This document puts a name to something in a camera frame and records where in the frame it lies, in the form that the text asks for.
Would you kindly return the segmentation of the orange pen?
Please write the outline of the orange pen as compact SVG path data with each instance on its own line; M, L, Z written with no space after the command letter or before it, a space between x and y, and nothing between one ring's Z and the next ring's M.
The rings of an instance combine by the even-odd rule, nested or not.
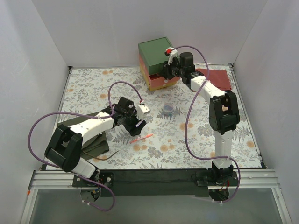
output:
M144 139L146 139L146 138L150 138L150 137L152 137L154 134L148 134L148 135L145 135L145 136L143 136L143 137L140 137L140 138L137 138L137 139L135 139L135 140L132 140L132 141L130 141L129 143L130 144L132 144L132 143L134 143L134 142L137 142L137 141L140 141L140 140L144 140Z

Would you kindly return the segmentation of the green drawer box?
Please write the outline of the green drawer box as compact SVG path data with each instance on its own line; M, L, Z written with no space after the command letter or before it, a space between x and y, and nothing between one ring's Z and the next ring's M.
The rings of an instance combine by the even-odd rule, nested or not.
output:
M168 60L164 52L172 46L167 37L138 43L139 55L149 75L160 73L163 70L163 63Z

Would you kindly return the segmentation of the yellow drawer box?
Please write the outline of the yellow drawer box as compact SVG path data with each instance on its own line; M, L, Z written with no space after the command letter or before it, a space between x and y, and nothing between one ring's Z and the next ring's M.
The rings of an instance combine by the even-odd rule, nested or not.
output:
M158 74L148 75L146 70L141 65L140 65L140 71L149 91L155 91L175 84L164 79Z

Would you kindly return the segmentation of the red drawer box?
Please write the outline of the red drawer box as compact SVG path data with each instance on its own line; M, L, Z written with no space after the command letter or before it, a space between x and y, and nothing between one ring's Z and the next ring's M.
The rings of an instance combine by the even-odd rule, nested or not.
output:
M144 81L149 89L149 91L155 91L158 89L162 89L171 85L175 85L177 81L180 80L179 77L174 77L171 80L166 80L162 76L160 76L158 73L150 75L145 67L145 64L142 60L141 55L139 55L139 65L140 65L140 71L144 78Z

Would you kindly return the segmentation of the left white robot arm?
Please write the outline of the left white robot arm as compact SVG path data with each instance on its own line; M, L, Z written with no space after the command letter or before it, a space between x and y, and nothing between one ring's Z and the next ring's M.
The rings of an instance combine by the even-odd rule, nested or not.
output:
M144 116L150 113L145 104L134 106L133 101L121 97L112 107L96 114L96 118L87 119L72 126L59 125L45 150L45 157L64 172L73 172L83 176L90 187L99 183L96 167L81 157L82 146L93 137L123 125L131 136L140 135L146 125Z

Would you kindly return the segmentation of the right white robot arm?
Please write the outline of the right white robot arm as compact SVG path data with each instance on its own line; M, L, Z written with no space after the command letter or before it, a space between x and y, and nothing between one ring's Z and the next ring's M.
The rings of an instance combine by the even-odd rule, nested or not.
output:
M220 186L227 182L227 172L233 170L232 137L240 122L237 97L232 91L223 91L212 84L207 79L209 70L206 75L196 70L191 52L183 52L177 58L177 50L168 48L164 54L168 56L168 60L163 63L161 75L169 80L174 77L181 78L190 90L209 103L208 120L215 137L212 168L216 170L211 174L211 179Z

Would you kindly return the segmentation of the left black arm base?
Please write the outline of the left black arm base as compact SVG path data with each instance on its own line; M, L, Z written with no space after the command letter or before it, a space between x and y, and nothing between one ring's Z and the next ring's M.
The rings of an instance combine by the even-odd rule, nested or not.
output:
M95 171L90 177L90 180L99 182L107 187L112 187L114 182L114 173L106 171ZM77 175L74 175L72 186L81 188L99 187L97 184L86 181Z

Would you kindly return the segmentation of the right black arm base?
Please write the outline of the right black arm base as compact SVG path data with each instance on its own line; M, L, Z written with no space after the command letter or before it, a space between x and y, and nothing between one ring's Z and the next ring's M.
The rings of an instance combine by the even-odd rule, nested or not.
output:
M195 172L194 181L200 187L222 186L229 184L229 186L237 186L237 173L233 170L233 166L225 169L208 168L201 169Z

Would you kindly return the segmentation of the red folded cloth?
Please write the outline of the red folded cloth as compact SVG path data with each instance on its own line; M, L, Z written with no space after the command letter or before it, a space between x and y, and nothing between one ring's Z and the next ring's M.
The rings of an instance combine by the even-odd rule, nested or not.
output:
M232 90L226 70L210 70L208 80L220 90Z

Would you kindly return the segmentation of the clear jar of paperclips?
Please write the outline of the clear jar of paperclips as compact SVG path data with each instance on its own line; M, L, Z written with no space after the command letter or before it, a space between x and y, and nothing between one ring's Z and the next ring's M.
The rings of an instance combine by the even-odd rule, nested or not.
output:
M162 107L163 115L164 116L171 116L174 110L174 107L172 104L164 104Z

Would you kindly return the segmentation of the olive green cloth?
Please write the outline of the olive green cloth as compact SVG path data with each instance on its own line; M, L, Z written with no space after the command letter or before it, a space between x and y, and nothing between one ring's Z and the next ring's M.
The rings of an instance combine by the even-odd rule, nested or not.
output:
M72 119L61 121L57 125L59 126L63 124L65 126L71 126L71 125L79 124L86 120L88 120L88 118L75 117ZM92 137L90 140L88 140L86 143L83 144L80 156L85 160L89 160L98 157L104 153L107 153L108 151L109 151L109 145L107 142L106 133L103 132L102 134L98 134Z

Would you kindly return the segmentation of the aluminium front rail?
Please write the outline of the aluminium front rail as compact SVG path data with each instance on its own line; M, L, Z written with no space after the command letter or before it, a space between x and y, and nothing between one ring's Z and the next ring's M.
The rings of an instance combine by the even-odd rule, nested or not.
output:
M204 181L206 169L150 169L150 170L102 170L101 181L108 186L117 184L179 184L192 183L199 187L218 189L221 184ZM273 169L242 169L240 188L263 189L279 188L280 184ZM77 175L63 171L35 171L29 189L95 189L95 184L88 183Z

